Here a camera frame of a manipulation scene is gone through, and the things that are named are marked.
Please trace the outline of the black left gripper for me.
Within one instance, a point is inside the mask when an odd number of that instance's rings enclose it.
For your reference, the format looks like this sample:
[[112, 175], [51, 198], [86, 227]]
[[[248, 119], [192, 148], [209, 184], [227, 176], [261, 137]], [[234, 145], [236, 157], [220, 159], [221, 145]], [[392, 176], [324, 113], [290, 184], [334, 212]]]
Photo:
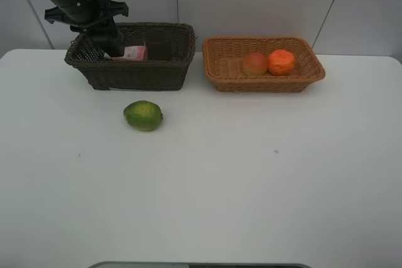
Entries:
[[57, 0], [45, 11], [49, 23], [63, 23], [78, 33], [107, 33], [116, 30], [115, 16], [129, 15], [125, 2], [114, 0]]

